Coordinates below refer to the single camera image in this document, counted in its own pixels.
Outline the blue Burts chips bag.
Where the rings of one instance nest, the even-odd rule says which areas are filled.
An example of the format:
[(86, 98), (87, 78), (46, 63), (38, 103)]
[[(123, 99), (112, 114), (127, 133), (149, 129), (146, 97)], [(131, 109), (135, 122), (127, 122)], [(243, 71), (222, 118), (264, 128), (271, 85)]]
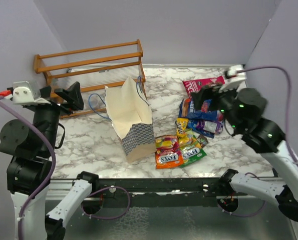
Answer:
[(190, 120), (206, 120), (206, 121), (223, 121), (223, 115), (220, 111), (209, 110), (209, 106), (211, 104), (211, 100), (205, 100), (202, 104), (202, 107), (200, 110), (196, 110), (194, 108), (194, 102), (192, 99), (187, 98), (183, 99), (180, 106), (179, 106), (179, 118), (186, 118)]

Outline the green yellow snack packet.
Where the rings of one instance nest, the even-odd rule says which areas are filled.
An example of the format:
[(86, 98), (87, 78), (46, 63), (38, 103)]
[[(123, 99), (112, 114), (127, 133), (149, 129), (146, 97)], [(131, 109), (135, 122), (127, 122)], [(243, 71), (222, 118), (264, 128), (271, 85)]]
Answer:
[(197, 140), (198, 136), (195, 135), (195, 132), (192, 129), (186, 129), (186, 135), (178, 139), (179, 149), (183, 158), (183, 164), (179, 166), (180, 168), (184, 168), (188, 165), (198, 162), (207, 156), (207, 153), (200, 146)]

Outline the pink Real crisps bag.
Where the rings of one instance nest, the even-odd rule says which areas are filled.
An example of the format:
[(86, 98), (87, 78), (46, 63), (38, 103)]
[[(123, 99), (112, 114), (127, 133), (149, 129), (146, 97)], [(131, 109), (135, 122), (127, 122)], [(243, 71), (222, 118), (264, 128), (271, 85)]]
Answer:
[(182, 83), (184, 85), (188, 97), (191, 99), (191, 93), (199, 92), (202, 89), (202, 87), (222, 85), (225, 83), (225, 81), (223, 76), (218, 76), (203, 79), (184, 80)]

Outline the blue checkered paper bag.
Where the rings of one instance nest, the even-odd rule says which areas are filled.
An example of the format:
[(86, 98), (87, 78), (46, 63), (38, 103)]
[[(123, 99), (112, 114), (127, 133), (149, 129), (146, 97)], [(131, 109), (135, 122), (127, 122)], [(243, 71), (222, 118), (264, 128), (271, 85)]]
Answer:
[(105, 86), (107, 116), (103, 116), (91, 105), (91, 94), (88, 97), (90, 109), (97, 115), (111, 122), (126, 160), (132, 163), (156, 151), (152, 111), (144, 94), (141, 76), (136, 80), (127, 77), (121, 87)]

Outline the orange red Fox's packet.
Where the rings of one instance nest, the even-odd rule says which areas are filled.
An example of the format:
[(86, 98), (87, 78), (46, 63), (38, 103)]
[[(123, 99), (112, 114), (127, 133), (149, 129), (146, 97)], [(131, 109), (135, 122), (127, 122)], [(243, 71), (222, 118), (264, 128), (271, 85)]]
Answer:
[(184, 163), (176, 135), (162, 135), (155, 138), (156, 169), (170, 169)]

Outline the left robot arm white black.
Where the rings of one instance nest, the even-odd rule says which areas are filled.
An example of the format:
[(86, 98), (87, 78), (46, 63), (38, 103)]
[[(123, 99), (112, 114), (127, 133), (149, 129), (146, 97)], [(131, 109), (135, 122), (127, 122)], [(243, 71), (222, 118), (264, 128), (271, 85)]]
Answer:
[(99, 191), (98, 175), (83, 171), (60, 203), (45, 211), (55, 150), (61, 147), (56, 143), (59, 118), (84, 108), (80, 84), (52, 89), (16, 82), (0, 92), (0, 107), (14, 116), (0, 132), (0, 152), (12, 157), (7, 188), (15, 210), (15, 239), (62, 240), (73, 213), (86, 197)]

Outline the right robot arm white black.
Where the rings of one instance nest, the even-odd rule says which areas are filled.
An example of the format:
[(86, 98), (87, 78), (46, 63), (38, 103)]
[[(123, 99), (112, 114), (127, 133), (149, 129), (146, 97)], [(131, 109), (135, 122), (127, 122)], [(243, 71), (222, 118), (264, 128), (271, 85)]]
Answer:
[(241, 135), (247, 146), (266, 159), (283, 179), (284, 185), (268, 183), (228, 169), (218, 180), (225, 195), (244, 193), (278, 207), (287, 218), (298, 222), (298, 159), (287, 147), (286, 135), (273, 121), (262, 117), (267, 100), (254, 88), (221, 90), (221, 85), (205, 86), (192, 92), (195, 110), (210, 100), (210, 110), (220, 111)]

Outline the purple snack packet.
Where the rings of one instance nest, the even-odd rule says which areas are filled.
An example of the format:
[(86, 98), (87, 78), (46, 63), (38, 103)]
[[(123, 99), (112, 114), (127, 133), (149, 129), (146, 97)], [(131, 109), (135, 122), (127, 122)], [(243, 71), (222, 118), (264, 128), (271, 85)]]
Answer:
[(196, 129), (205, 137), (214, 138), (223, 132), (224, 118), (223, 114), (218, 111), (216, 120), (199, 120)]

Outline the small brown chocolate packet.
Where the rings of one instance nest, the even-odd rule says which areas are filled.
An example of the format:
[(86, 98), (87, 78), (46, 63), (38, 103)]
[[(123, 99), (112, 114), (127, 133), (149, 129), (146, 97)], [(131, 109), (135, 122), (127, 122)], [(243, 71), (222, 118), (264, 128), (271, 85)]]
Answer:
[(202, 134), (197, 137), (197, 140), (202, 148), (208, 145), (208, 139)]

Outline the blue Kettle chips bag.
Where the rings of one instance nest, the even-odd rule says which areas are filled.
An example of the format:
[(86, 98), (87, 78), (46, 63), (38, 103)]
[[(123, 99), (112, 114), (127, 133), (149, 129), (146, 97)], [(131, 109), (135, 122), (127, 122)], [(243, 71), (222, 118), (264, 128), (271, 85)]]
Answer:
[(188, 129), (192, 129), (196, 133), (202, 133), (201, 122), (196, 119), (189, 119), (187, 124)]

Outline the yellow M&M's packet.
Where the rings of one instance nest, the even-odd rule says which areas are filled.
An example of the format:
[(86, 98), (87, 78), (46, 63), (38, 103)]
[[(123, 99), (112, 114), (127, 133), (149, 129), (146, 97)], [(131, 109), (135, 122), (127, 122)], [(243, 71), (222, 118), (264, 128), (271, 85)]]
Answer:
[(188, 124), (189, 119), (187, 118), (182, 118), (182, 117), (178, 117), (176, 119), (176, 135), (178, 137), (184, 137), (186, 135), (186, 128), (187, 128), (187, 124)]

